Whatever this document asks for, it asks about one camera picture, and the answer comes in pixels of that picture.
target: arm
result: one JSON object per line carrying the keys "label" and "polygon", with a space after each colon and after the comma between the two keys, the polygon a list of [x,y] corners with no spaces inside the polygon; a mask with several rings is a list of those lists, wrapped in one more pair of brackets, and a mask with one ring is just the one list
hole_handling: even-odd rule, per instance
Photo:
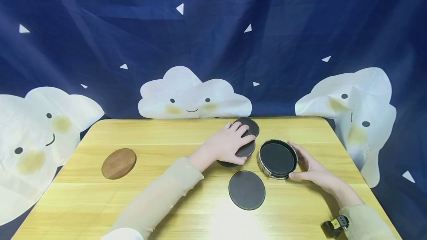
{"label": "arm", "polygon": [[242,165],[247,158],[238,158],[237,150],[253,141],[255,136],[245,136],[247,125],[227,123],[187,158],[174,162],[163,175],[149,184],[121,213],[109,232],[131,228],[147,240],[157,224],[204,177],[202,172],[214,161],[222,160]]}
{"label": "arm", "polygon": [[348,240],[393,240],[396,239],[380,215],[367,206],[345,181],[331,173],[315,160],[304,148],[288,142],[298,154],[298,161],[306,172],[290,173],[291,179],[312,181],[330,193],[340,206],[340,214],[349,220],[345,232]]}

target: hand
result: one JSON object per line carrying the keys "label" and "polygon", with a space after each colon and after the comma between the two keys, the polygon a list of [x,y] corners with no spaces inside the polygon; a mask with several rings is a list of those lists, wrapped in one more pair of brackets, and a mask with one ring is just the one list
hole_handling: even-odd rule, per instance
{"label": "hand", "polygon": [[239,148],[255,140],[255,136],[250,134],[242,138],[242,135],[249,130],[249,126],[236,122],[231,125],[230,122],[211,136],[200,149],[212,154],[214,159],[243,165],[246,157],[239,158],[236,156]]}
{"label": "hand", "polygon": [[214,161],[220,160],[238,165],[243,165],[248,159],[236,156],[239,148],[255,140],[255,136],[242,137],[249,129],[249,126],[236,122],[231,125],[228,122],[221,130],[211,136],[203,145],[188,156],[190,162],[195,165],[200,172],[203,172]]}
{"label": "hand", "polygon": [[306,172],[290,173],[289,178],[312,181],[330,194],[334,194],[346,185],[344,181],[320,164],[304,148],[291,141],[288,141],[288,144],[295,149],[300,166],[306,170]]}

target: black clamp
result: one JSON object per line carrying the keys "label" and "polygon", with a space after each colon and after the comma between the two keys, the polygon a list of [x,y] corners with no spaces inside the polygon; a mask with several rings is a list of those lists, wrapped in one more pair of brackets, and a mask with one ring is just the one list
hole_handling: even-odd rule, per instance
{"label": "black clamp", "polygon": [[346,231],[349,225],[348,218],[344,215],[339,215],[334,220],[325,221],[321,228],[327,237],[336,238],[340,235],[341,231]]}

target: white cloud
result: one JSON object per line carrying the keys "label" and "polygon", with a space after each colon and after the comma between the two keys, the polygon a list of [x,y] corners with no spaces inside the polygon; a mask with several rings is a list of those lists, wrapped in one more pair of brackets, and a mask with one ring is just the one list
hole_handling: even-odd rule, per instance
{"label": "white cloud", "polygon": [[53,87],[33,89],[24,99],[0,94],[0,225],[39,200],[80,132],[103,115],[92,99]]}
{"label": "white cloud", "polygon": [[169,69],[163,79],[145,83],[140,91],[138,110],[147,118],[245,117],[252,111],[251,101],[235,94],[227,81],[202,83],[183,66]]}
{"label": "white cloud", "polygon": [[380,181],[378,154],[396,119],[390,98],[385,72],[366,68],[321,80],[298,100],[295,113],[334,119],[338,138],[369,187],[375,187]]}

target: beige sleeve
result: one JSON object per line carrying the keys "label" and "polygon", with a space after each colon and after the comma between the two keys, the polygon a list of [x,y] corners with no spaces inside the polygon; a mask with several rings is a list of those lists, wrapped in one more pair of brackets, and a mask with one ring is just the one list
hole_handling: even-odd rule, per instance
{"label": "beige sleeve", "polygon": [[349,220],[345,232],[348,240],[393,240],[396,239],[385,221],[371,207],[361,204],[343,207],[340,215]]}
{"label": "beige sleeve", "polygon": [[204,177],[188,158],[175,161],[162,176],[155,179],[120,214],[109,232],[132,228],[148,239],[157,224]]}

